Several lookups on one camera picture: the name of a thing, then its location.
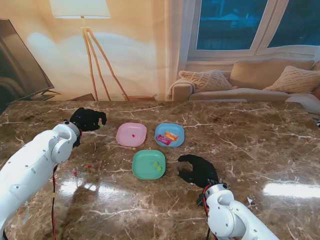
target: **marble countertop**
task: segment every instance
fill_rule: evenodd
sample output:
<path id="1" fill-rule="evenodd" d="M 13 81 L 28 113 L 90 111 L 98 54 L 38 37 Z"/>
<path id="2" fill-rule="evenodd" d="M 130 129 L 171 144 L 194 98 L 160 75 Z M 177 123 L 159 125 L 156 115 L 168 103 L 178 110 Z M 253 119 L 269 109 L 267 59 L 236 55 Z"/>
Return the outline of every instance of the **marble countertop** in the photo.
<path id="1" fill-rule="evenodd" d="M 79 107 L 106 112 L 108 123 L 84 132 L 81 145 L 58 167 L 57 239 L 205 239 L 205 211 L 196 205 L 201 189 L 177 176 L 178 169 L 191 169 L 177 162 L 185 154 L 213 163 L 236 200 L 279 239 L 320 238 L 320 129 L 299 104 L 15 102 L 0 116 L 0 168 L 25 143 L 69 119 Z M 126 122 L 147 127 L 142 146 L 117 143 L 117 129 Z M 156 144 L 155 129 L 161 123 L 184 127 L 181 147 Z M 145 149 L 166 156 L 166 172 L 158 180 L 132 174 L 134 154 Z M 52 239 L 51 201 L 50 180 L 10 219 L 9 239 Z"/>

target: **sofa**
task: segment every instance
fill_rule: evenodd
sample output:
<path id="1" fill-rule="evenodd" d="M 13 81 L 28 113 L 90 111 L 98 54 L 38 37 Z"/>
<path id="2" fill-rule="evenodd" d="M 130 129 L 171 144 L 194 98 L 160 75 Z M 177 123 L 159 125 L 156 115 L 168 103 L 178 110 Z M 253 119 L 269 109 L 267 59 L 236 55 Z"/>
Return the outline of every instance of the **sofa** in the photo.
<path id="1" fill-rule="evenodd" d="M 280 77 L 285 67 L 320 71 L 320 62 L 315 64 L 310 59 L 293 59 L 272 57 L 267 59 L 237 61 L 231 71 L 223 71 L 223 75 L 237 89 L 223 91 L 195 92 L 195 85 L 184 80 L 172 87 L 172 100 L 212 101 L 212 102 L 295 102 L 305 110 L 320 116 L 320 100 L 311 93 L 286 93 L 281 91 L 263 90 L 271 86 Z"/>

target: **red cable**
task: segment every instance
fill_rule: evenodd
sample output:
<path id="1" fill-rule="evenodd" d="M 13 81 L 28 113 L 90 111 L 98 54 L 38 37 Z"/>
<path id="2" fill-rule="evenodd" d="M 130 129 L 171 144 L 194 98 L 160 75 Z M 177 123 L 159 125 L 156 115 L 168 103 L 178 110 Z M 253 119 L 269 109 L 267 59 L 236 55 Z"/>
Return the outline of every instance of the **red cable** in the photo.
<path id="1" fill-rule="evenodd" d="M 206 216 L 208 216 L 209 210 L 208 210 L 208 207 L 207 207 L 207 202 L 206 202 L 205 193 L 206 193 L 206 191 L 208 190 L 208 188 L 210 188 L 210 187 L 211 187 L 211 185 L 209 184 L 209 185 L 206 186 L 206 187 L 204 188 L 204 190 L 203 190 L 203 204 L 204 204 Z M 214 233 L 212 233 L 212 234 L 213 234 L 214 239 L 215 239 L 215 240 L 218 240 L 217 236 L 214 235 Z"/>
<path id="2" fill-rule="evenodd" d="M 53 240 L 57 240 L 57 232 L 56 232 L 56 219 L 55 219 L 55 212 L 54 212 L 54 206 L 55 206 L 55 195 L 56 195 L 56 178 L 55 178 L 55 172 L 58 168 L 58 165 L 56 165 L 53 168 L 53 174 L 52 174 L 52 183 L 53 183 L 53 193 L 52 193 L 52 208 L 51 208 L 51 220 L 52 220 L 52 230 L 53 230 Z"/>

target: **candy wrapper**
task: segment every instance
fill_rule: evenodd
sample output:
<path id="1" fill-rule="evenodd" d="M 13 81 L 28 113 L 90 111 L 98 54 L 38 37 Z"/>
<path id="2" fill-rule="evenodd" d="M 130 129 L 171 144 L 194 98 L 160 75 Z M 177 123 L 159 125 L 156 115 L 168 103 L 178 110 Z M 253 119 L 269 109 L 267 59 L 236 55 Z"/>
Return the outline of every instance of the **candy wrapper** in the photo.
<path id="1" fill-rule="evenodd" d="M 166 137 L 166 136 L 162 136 L 161 134 L 158 135 L 158 137 L 156 138 L 159 142 L 164 143 L 165 145 L 169 145 L 172 142 L 172 139 Z"/>
<path id="2" fill-rule="evenodd" d="M 177 141 L 178 140 L 178 136 L 173 134 L 172 132 L 166 131 L 164 134 L 167 138 L 171 139 L 172 141 Z"/>

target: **lamp shade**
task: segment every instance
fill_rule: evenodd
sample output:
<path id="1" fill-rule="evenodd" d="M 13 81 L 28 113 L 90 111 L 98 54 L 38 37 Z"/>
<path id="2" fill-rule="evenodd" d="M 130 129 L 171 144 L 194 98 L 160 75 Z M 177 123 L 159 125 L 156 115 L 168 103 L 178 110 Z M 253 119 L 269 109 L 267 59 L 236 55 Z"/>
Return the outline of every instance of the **lamp shade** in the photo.
<path id="1" fill-rule="evenodd" d="M 51 11 L 59 19 L 111 18 L 106 0 L 50 0 Z"/>

